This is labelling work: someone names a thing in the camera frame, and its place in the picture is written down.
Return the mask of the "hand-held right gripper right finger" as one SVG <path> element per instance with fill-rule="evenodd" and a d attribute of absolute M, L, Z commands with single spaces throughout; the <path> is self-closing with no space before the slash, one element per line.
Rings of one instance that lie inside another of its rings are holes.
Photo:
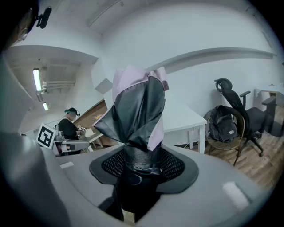
<path fill-rule="evenodd" d="M 161 195 L 136 223 L 138 227 L 242 226 L 272 193 L 222 159 L 172 145 L 165 148 L 193 159 L 199 176 L 182 193 Z"/>

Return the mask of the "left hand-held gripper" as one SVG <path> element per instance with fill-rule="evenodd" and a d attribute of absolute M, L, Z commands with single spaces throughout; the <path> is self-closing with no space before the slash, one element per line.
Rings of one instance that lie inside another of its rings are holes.
<path fill-rule="evenodd" d="M 67 152 L 78 153 L 90 145 L 88 141 L 84 140 L 65 140 L 63 132 L 44 123 L 39 128 L 36 142 L 42 147 L 51 149 L 56 156 L 66 155 Z"/>

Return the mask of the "black backpack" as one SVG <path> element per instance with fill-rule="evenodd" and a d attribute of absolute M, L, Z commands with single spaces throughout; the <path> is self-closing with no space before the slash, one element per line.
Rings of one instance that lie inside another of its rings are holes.
<path fill-rule="evenodd" d="M 209 119 L 209 134 L 216 140 L 229 143 L 237 137 L 237 127 L 225 106 L 216 106 Z"/>

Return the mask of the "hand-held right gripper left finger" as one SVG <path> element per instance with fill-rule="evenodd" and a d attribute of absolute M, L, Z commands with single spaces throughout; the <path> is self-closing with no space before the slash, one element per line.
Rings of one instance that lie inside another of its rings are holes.
<path fill-rule="evenodd" d="M 114 187 L 102 184 L 90 171 L 90 163 L 109 149 L 78 155 L 56 157 L 42 148 L 45 164 L 57 194 L 69 217 L 70 227 L 125 227 L 124 222 L 99 209 L 112 196 Z"/>

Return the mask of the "white ceiling pipes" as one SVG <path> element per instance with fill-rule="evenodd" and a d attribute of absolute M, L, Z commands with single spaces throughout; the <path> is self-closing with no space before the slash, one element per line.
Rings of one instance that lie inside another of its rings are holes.
<path fill-rule="evenodd" d="M 75 81 L 42 81 L 42 91 L 68 88 L 75 85 Z"/>

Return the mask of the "long ceiling light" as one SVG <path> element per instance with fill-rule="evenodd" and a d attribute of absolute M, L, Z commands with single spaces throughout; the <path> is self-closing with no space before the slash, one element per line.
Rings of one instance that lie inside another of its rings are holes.
<path fill-rule="evenodd" d="M 33 78 L 37 91 L 42 91 L 39 69 L 33 69 Z"/>

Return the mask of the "black office chair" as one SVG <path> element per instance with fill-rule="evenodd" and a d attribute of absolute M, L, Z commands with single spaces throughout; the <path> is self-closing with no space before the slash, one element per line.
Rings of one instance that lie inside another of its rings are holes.
<path fill-rule="evenodd" d="M 262 133 L 268 126 L 268 123 L 274 121 L 269 114 L 271 111 L 275 111 L 276 97 L 271 96 L 262 102 L 262 104 L 266 106 L 265 111 L 256 107 L 246 109 L 246 95 L 251 93 L 250 91 L 238 95 L 233 91 L 233 85 L 228 79 L 220 78 L 214 81 L 216 89 L 222 93 L 231 107 L 238 111 L 244 118 L 245 130 L 243 136 L 246 138 L 246 141 L 244 142 L 243 147 L 247 145 L 248 141 L 252 141 L 260 149 L 259 157 L 262 157 L 264 155 L 264 150 L 257 140 L 262 137 Z"/>

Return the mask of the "brown wicker chair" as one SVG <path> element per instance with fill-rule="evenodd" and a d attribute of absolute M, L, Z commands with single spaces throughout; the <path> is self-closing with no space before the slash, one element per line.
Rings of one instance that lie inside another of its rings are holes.
<path fill-rule="evenodd" d="M 226 109 L 231 113 L 233 122 L 235 123 L 235 125 L 237 127 L 237 137 L 234 138 L 234 140 L 232 142 L 229 142 L 229 143 L 223 143 L 223 142 L 220 142 L 220 141 L 216 141 L 209 134 L 209 119 L 210 119 L 210 115 L 211 115 L 211 112 L 212 112 L 213 109 L 209 110 L 204 116 L 204 119 L 207 121 L 207 125 L 205 127 L 205 137 L 206 137 L 207 144 L 209 146 L 208 154 L 210 155 L 212 153 L 212 151 L 214 151 L 214 150 L 228 151 L 228 150 L 234 149 L 234 150 L 237 151 L 236 159 L 234 161 L 234 165 L 235 165 L 237 163 L 238 158 L 239 158 L 241 151 L 242 151 L 241 140 L 243 138 L 243 134 L 244 134 L 244 130 L 245 130 L 244 118 L 234 108 L 226 107 Z"/>

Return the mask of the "leaning brown wooden board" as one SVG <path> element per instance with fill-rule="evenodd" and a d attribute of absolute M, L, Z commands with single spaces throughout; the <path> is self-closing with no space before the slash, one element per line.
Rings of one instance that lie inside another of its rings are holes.
<path fill-rule="evenodd" d="M 93 106 L 86 113 L 84 113 L 79 119 L 74 121 L 76 126 L 82 126 L 86 129 L 91 128 L 93 132 L 95 132 L 95 128 L 92 126 L 97 120 L 98 117 L 101 117 L 107 111 L 107 106 L 104 100 L 102 100 L 97 105 Z M 103 146 L 110 147 L 114 145 L 118 145 L 117 141 L 114 141 L 104 135 L 102 135 L 99 140 L 101 141 Z"/>

